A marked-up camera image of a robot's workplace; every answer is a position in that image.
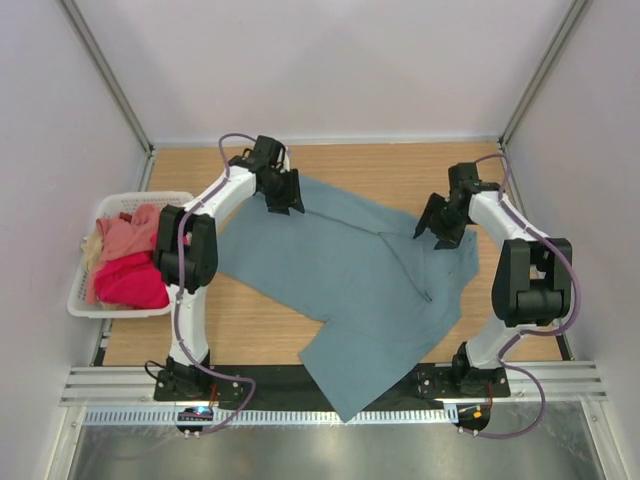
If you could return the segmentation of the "blue-grey t shirt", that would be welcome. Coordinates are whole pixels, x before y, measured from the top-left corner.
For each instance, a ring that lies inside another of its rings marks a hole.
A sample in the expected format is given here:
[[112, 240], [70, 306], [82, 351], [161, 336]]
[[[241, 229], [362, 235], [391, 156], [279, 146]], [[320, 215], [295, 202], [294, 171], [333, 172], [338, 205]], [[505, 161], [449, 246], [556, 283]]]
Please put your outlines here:
[[461, 316], [477, 235], [438, 249], [414, 216], [309, 177], [303, 212], [240, 207], [218, 239], [224, 273], [321, 323], [300, 360], [343, 421], [419, 363]]

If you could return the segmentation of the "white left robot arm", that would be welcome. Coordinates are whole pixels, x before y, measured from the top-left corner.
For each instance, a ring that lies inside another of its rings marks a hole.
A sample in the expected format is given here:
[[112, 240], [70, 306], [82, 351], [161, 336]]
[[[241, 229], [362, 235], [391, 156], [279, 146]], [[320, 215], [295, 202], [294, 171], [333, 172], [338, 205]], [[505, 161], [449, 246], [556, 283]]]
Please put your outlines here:
[[156, 401], [203, 400], [221, 377], [210, 367], [206, 339], [206, 294], [218, 268], [217, 227], [257, 193], [271, 213], [304, 211], [299, 173], [290, 166], [287, 148], [247, 149], [200, 195], [161, 210], [153, 262], [167, 289], [172, 343], [156, 376]]

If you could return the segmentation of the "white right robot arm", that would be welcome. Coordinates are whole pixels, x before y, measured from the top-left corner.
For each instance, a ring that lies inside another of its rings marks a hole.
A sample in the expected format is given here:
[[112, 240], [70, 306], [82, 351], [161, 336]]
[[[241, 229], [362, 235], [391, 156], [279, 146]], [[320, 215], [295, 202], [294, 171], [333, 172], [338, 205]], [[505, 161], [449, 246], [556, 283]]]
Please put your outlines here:
[[437, 238], [437, 250], [456, 249], [471, 224], [488, 234], [500, 248], [500, 257], [489, 320], [459, 347], [451, 367], [434, 378], [456, 396], [480, 396], [502, 382], [507, 353], [524, 336], [547, 336], [545, 328], [569, 313], [572, 295], [570, 242], [552, 239], [534, 227], [495, 188], [458, 189], [449, 199], [431, 194], [414, 236], [430, 231]]

